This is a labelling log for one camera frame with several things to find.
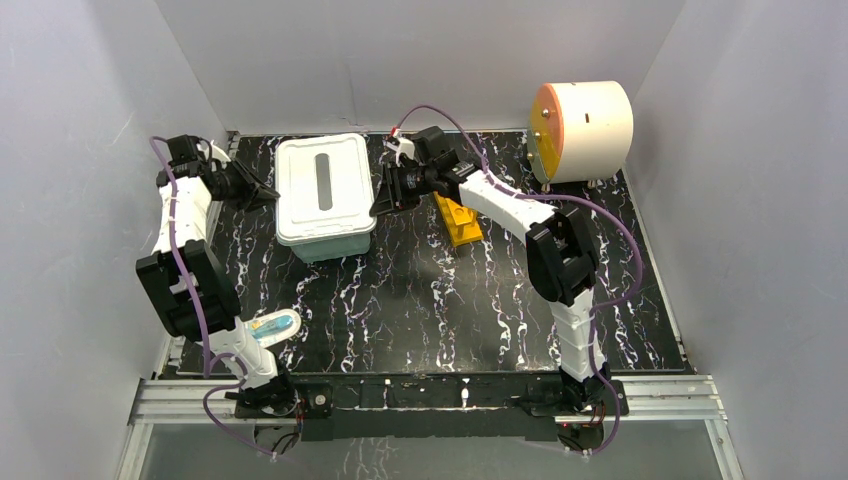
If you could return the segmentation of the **teal plastic bin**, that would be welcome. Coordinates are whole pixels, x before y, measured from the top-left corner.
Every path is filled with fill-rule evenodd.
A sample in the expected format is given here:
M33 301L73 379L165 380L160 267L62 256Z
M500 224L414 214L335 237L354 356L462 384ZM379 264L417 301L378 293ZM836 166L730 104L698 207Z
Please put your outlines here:
M291 246L291 250L302 262L315 263L366 254L370 250L370 244L371 235L366 232L301 243Z

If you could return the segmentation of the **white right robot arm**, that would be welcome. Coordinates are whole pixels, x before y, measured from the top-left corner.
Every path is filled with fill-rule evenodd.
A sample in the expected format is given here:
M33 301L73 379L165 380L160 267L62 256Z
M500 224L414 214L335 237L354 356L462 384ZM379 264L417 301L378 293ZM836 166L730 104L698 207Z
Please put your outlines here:
M606 360L591 335L598 253L580 211L530 198L486 173L478 161L463 160L444 131L428 127L409 137L386 140L395 154L382 166L372 217L416 208L437 193L498 224L525 248L534 290L548 301L559 336L565 405L590 413L603 399Z

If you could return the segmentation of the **packaged blue pipette bulb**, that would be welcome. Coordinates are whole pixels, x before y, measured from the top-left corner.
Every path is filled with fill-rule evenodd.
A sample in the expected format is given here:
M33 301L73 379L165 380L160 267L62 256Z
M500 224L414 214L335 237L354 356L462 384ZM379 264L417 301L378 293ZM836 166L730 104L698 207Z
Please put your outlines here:
M263 348L269 348L295 336L302 326L302 319L293 309L282 309L246 323L251 336Z

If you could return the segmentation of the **yellow test tube rack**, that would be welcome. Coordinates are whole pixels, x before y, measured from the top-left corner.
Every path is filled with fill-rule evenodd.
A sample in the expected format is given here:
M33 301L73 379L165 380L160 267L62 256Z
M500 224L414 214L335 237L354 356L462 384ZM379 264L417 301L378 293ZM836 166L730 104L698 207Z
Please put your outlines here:
M433 196L454 248L483 239L476 211L438 193L433 193Z

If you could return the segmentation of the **cream cylindrical drum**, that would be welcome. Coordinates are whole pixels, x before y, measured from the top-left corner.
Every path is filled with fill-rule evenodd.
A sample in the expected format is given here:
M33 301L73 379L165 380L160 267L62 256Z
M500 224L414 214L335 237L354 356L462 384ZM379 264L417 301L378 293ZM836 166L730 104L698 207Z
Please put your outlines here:
M616 81L545 83L529 114L528 159L541 184L616 175L633 139L629 97Z

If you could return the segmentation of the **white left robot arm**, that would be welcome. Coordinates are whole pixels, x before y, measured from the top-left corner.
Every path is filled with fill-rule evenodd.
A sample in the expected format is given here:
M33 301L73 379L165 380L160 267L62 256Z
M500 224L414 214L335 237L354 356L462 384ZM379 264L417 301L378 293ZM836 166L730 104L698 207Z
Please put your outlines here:
M237 399L275 416L294 411L299 391L287 369L248 332L238 292L207 240L216 203L252 212L273 205L278 193L243 163L210 141L153 136L162 169L160 231L136 274L166 332L198 344L203 374L224 363L239 380Z

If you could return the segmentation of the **aluminium frame rail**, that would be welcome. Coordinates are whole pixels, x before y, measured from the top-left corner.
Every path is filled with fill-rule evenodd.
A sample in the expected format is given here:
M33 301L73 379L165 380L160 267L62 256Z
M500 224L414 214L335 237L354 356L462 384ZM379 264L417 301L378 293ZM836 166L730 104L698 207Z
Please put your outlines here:
M274 417L241 407L226 392L230 380L144 380L130 413L131 424L292 425L295 416ZM617 395L600 407L572 412L556 400L553 373L332 374L298 375L294 383L308 402L307 417L337 419L342 413L501 412L551 417L558 423L614 418L624 421L724 420L727 415L709 375L624 376Z

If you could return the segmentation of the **white plastic bin lid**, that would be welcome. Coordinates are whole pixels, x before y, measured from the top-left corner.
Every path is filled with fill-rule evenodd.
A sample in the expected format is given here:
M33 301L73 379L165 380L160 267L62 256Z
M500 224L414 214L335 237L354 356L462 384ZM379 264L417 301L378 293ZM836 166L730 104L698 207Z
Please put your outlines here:
M282 142L274 155L276 233L293 247L371 232L366 141L355 133Z

